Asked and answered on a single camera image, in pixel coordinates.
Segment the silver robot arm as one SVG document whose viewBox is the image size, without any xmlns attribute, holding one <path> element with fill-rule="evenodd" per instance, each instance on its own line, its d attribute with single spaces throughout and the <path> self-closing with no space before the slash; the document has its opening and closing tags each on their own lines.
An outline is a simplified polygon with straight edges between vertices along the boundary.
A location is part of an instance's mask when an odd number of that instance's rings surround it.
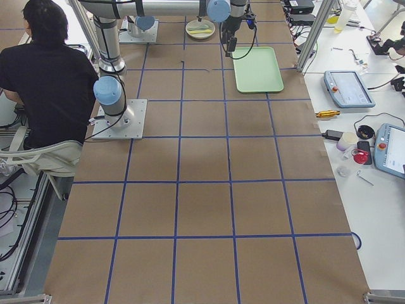
<svg viewBox="0 0 405 304">
<path fill-rule="evenodd" d="M 114 12 L 112 17 L 93 14 L 99 44 L 99 68 L 101 78 L 94 84 L 94 94 L 104 113 L 106 127 L 96 126 L 93 136 L 100 139 L 142 138 L 146 117 L 147 100 L 128 99 L 123 82 L 126 64 L 121 57 L 118 20 L 127 20 L 130 37 L 143 43 L 154 42 L 158 21 L 154 15 L 135 11 L 122 16 Z"/>
<path fill-rule="evenodd" d="M 224 22 L 231 13 L 230 1 L 82 1 L 98 18 L 120 20 L 125 16 L 208 16 Z"/>
</svg>

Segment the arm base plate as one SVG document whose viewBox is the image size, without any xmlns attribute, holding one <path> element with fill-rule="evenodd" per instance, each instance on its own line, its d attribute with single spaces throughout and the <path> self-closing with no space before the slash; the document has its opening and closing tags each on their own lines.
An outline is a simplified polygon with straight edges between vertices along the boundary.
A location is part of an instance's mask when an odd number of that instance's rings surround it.
<svg viewBox="0 0 405 304">
<path fill-rule="evenodd" d="M 141 30 L 134 23 L 128 23 L 124 20 L 119 30 L 120 44 L 154 44 L 157 42 L 159 21 L 155 20 L 154 25 L 147 29 Z"/>
<path fill-rule="evenodd" d="M 104 118 L 95 121 L 91 138 L 95 140 L 142 139 L 146 110 L 146 99 L 128 99 L 124 114 L 117 117 L 106 116 L 100 105 L 97 114 Z"/>
</svg>

